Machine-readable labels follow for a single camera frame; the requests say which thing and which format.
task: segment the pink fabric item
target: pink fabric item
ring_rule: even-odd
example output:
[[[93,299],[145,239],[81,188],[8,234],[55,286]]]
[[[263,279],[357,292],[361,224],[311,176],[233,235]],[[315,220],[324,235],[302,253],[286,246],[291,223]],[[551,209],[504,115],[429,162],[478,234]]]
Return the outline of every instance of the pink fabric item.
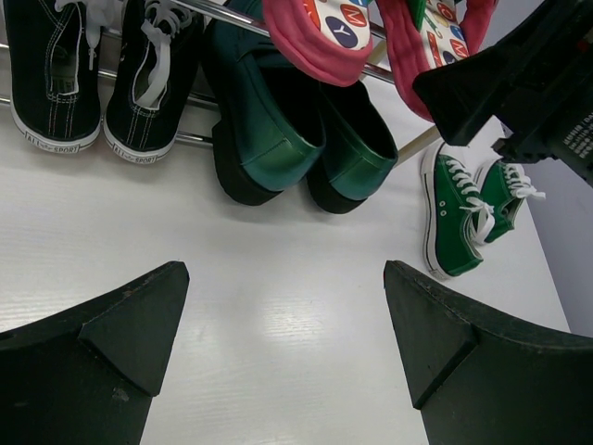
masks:
[[[263,15],[271,40],[301,71],[336,86],[355,83],[372,52],[372,39],[361,50],[327,40],[303,7],[303,0],[263,0]]]
[[[480,49],[498,0],[467,0],[461,23],[470,55]],[[387,54],[396,88],[408,107],[418,116],[432,121],[428,108],[412,89],[419,74],[430,69],[423,39],[414,26],[406,0],[376,0],[387,34]]]

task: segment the green high-top sneaker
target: green high-top sneaker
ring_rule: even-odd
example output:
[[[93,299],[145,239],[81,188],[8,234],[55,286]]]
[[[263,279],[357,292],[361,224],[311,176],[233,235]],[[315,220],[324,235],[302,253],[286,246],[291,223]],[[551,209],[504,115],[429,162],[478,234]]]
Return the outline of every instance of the green high-top sneaker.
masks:
[[[483,243],[494,227],[494,209],[480,196],[472,176],[447,146],[428,149],[422,164],[426,196],[424,258],[439,279],[476,268],[482,256],[473,241]]]
[[[494,159],[486,162],[475,174],[475,182],[484,201],[494,207],[496,222],[485,244],[492,243],[515,228],[515,218],[528,197],[546,199],[531,185],[519,164],[505,164]]]

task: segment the white shoelace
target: white shoelace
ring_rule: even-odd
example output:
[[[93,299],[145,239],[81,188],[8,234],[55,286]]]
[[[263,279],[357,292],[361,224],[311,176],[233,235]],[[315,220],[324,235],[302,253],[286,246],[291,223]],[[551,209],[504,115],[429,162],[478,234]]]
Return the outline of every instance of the white shoelace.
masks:
[[[109,26],[115,18],[114,0],[56,0],[54,8],[61,12],[64,6],[82,3],[86,6],[86,42],[89,45],[89,70],[93,70],[96,52],[101,41],[101,27]]]
[[[157,63],[148,75],[148,88],[136,101],[140,107],[151,108],[158,102],[170,75],[170,43],[171,40],[184,28],[192,24],[192,12],[178,6],[171,0],[145,0],[146,19],[142,31],[150,43],[155,47]],[[159,28],[159,23],[165,22],[170,28],[164,32]]]
[[[447,165],[449,166],[449,172],[453,173],[452,179],[457,183],[457,187],[461,189],[462,195],[472,192],[480,193],[470,173],[458,161],[455,159],[448,160]],[[478,197],[466,197],[465,200],[469,206],[460,207],[460,209],[469,211],[472,215],[475,213],[478,214],[478,224],[475,227],[473,240],[478,244],[484,244],[496,222],[494,218],[494,207],[486,204]]]
[[[533,197],[534,199],[546,199],[546,194],[538,192],[535,187],[531,185],[531,178],[525,175],[523,167],[515,164],[505,164],[504,175],[511,194],[518,199],[526,199]]]

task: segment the shoe heel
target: shoe heel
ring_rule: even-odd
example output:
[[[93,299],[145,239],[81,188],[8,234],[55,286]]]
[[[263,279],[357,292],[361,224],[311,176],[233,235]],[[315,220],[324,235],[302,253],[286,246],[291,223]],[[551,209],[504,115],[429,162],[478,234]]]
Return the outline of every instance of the shoe heel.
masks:
[[[261,206],[280,195],[257,184],[241,165],[239,151],[234,143],[233,129],[222,119],[212,129],[214,164],[224,192],[239,204]]]
[[[362,201],[353,201],[340,195],[330,184],[323,168],[323,160],[318,159],[307,174],[307,186],[311,197],[320,208],[336,215],[344,215],[360,206]]]

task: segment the white wall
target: white wall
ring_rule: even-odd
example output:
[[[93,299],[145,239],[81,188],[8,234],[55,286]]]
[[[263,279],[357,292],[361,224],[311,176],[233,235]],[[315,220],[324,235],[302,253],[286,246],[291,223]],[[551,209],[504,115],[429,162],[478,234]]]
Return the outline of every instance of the white wall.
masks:
[[[486,45],[503,37],[541,3],[500,0]],[[548,194],[546,201],[532,201],[529,207],[568,324],[575,334],[593,337],[593,190],[560,161],[549,159],[526,170],[536,187]]]

